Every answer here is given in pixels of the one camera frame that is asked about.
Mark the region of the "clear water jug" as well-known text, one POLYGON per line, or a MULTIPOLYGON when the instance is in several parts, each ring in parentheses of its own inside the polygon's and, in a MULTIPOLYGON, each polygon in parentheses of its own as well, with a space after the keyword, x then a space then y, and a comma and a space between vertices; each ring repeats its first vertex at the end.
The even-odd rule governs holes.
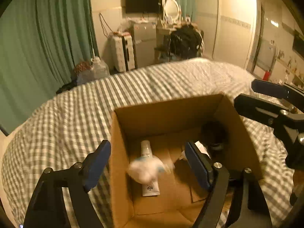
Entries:
POLYGON ((92 63, 91 69, 77 75, 78 86, 110 76, 109 67, 104 60, 101 60, 99 57, 95 56, 94 58, 91 58, 90 62, 92 63))

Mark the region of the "silver mini fridge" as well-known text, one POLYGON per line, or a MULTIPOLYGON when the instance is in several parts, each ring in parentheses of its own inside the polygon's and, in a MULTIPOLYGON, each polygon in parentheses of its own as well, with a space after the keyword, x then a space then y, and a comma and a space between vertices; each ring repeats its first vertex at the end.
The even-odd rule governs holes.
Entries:
POLYGON ((143 68, 153 65, 156 47, 156 24, 152 22, 133 23, 130 32, 136 67, 143 68))

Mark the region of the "brown cardboard box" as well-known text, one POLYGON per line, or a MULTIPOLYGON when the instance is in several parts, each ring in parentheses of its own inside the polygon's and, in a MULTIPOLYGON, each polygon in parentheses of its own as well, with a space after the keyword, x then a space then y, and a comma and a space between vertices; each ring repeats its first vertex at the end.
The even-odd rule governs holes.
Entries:
POLYGON ((227 144, 218 160, 229 170, 250 168, 263 177, 259 159, 239 114, 227 96, 198 96, 117 108, 112 114, 110 190, 115 227, 191 227, 203 207, 203 190, 181 154, 188 141, 199 141, 212 120, 224 126, 227 144), (158 178, 160 195, 143 197, 142 186, 128 175, 140 157, 141 142, 175 169, 158 178))

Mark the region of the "dressing table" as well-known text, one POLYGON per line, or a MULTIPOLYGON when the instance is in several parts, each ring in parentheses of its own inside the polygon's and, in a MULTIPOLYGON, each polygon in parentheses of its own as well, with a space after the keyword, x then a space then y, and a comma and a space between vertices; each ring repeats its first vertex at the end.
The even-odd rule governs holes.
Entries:
POLYGON ((163 35, 163 36, 169 36, 173 31, 176 31, 178 28, 181 28, 183 26, 190 26, 192 25, 194 29, 198 29, 198 25, 196 23, 190 23, 190 24, 187 24, 186 22, 182 22, 181 24, 176 24, 176 25, 173 25, 172 27, 165 27, 161 24, 158 24, 156 26, 156 34, 157 34, 157 37, 159 35, 163 35))

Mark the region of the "black round container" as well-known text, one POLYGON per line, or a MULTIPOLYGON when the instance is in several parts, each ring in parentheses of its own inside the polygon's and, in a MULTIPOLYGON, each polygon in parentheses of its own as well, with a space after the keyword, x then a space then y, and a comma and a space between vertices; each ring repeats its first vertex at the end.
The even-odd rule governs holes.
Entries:
POLYGON ((200 142, 212 151, 222 151, 228 142, 228 132, 219 121, 206 122, 200 132, 200 142))

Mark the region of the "white sliding wardrobe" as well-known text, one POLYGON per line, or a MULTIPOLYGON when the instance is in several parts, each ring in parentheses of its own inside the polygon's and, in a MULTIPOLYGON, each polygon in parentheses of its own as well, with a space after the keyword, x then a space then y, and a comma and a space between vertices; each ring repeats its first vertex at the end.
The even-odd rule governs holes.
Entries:
POLYGON ((195 0, 203 56, 246 69, 255 40, 257 0, 195 0))

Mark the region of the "green window curtain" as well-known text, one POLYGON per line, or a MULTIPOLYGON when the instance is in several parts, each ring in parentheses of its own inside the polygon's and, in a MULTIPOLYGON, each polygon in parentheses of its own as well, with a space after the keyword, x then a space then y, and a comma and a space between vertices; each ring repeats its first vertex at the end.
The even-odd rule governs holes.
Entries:
POLYGON ((90 0, 12 0, 1 16, 1 128, 11 133, 98 54, 90 0))

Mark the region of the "red fire extinguisher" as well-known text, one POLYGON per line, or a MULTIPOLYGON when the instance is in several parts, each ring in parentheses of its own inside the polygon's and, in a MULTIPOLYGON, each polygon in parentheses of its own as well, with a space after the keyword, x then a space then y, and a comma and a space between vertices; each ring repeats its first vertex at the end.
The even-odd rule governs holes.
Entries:
POLYGON ((271 76, 271 71, 266 70, 265 73, 264 73, 264 76, 263 76, 263 80, 264 81, 269 81, 270 76, 271 76))

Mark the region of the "brown patterned bag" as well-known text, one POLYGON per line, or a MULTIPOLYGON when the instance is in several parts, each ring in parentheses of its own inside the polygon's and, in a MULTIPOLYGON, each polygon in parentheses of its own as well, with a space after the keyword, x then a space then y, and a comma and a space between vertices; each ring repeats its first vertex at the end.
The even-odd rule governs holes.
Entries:
POLYGON ((92 67, 92 63, 89 61, 81 61, 80 63, 76 64, 74 67, 74 73, 79 75, 80 73, 90 70, 92 67))

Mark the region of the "black wall television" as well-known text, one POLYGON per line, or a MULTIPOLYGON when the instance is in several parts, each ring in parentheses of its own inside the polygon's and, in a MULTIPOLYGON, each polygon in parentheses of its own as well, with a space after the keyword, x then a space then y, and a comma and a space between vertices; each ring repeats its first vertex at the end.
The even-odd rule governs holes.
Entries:
POLYGON ((162 11, 162 0, 125 0, 126 13, 161 14, 162 11))

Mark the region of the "checkered bed quilt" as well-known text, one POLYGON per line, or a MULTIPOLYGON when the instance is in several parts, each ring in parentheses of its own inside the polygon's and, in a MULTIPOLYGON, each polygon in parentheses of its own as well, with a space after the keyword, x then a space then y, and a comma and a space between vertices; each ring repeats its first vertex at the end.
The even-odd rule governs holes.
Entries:
MULTIPOLYGON (((244 93, 280 104, 253 92, 255 79, 239 66, 194 58, 141 68, 93 81, 61 93, 37 108, 10 137, 2 158, 2 184, 17 227, 23 225, 27 207, 47 167, 62 170, 110 140, 111 113, 115 108, 223 93, 231 101, 244 93)), ((260 186, 274 227, 286 218, 292 206, 294 170, 285 164, 287 152, 273 129, 243 118, 262 166, 260 186)), ((102 225, 113 227, 110 208, 109 166, 97 189, 89 193, 102 225)))

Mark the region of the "white cream tube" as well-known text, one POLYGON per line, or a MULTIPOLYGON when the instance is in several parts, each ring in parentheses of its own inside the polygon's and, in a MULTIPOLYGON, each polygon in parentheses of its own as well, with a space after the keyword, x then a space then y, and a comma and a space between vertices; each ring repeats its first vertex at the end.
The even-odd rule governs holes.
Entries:
POLYGON ((141 141, 141 158, 144 163, 144 176, 142 185, 143 197, 155 197, 160 195, 159 184, 157 180, 157 164, 153 158, 153 153, 150 147, 150 141, 141 141))

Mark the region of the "white hard suitcase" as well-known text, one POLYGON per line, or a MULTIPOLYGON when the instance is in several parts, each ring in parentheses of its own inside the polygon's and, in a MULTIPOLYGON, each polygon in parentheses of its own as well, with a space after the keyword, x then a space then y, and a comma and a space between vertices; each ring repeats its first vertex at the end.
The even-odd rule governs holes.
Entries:
POLYGON ((119 73, 135 69, 133 41, 129 33, 113 35, 110 39, 114 67, 119 73))

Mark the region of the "white vanity mirror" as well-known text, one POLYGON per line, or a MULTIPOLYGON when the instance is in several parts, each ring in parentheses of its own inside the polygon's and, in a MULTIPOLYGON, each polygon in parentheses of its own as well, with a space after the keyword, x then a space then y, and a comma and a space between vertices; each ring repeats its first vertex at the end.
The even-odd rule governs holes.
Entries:
POLYGON ((179 20, 181 9, 176 0, 166 0, 163 7, 164 17, 170 19, 171 22, 179 20))

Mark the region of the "black clothes pile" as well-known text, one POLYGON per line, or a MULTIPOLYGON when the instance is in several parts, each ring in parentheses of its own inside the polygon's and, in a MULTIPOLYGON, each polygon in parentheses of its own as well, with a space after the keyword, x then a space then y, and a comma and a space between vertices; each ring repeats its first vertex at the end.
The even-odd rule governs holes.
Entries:
POLYGON ((180 59, 200 57, 203 50, 203 37, 192 24, 182 25, 170 34, 169 52, 180 59))

